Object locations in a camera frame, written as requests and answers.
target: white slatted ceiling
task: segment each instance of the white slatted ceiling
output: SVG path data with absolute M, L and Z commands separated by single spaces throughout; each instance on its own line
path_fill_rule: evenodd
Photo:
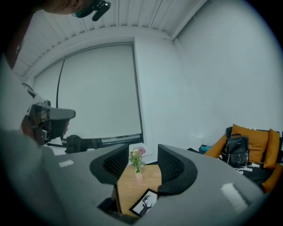
M 108 0 L 110 10 L 97 22 L 93 13 L 78 19 L 45 11 L 34 14 L 24 38 L 14 72 L 25 76 L 45 53 L 81 33 L 112 26 L 138 26 L 172 35 L 187 14 L 201 0 Z

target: bag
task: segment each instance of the bag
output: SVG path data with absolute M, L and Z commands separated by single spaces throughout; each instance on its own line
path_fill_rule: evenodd
M 226 136 L 223 160 L 232 167 L 246 166 L 249 162 L 249 138 L 242 134 L 230 135 L 228 131 Z

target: orange pillow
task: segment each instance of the orange pillow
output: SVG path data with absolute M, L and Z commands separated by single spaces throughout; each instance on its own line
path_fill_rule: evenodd
M 226 144 L 226 134 L 224 134 L 216 143 L 213 145 L 206 153 L 205 155 L 211 156 L 213 158 L 218 158 L 218 156 L 221 154 L 222 149 L 224 148 Z
M 281 177 L 282 172 L 283 166 L 277 163 L 271 176 L 264 183 L 262 183 L 262 188 L 264 192 L 271 192 L 275 188 L 277 182 Z
M 273 169 L 279 152 L 279 133 L 270 129 L 268 136 L 268 144 L 264 161 L 264 168 Z
M 233 124 L 232 133 L 240 133 L 249 138 L 249 162 L 261 163 L 262 156 L 268 143 L 268 132 L 251 130 Z

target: pink flower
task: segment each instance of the pink flower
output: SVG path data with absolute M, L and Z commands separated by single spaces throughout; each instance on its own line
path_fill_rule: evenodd
M 145 148 L 144 147 L 138 147 L 138 151 L 140 154 L 145 154 Z

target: roller blind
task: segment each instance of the roller blind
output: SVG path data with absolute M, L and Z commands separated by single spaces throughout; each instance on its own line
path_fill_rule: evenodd
M 34 80 L 34 91 L 44 100 L 49 100 L 51 102 L 51 107 L 54 108 L 56 107 L 57 85 L 62 64 L 63 61 L 60 61 L 44 71 Z
M 141 133 L 131 45 L 91 49 L 65 60 L 58 107 L 76 111 L 65 137 Z

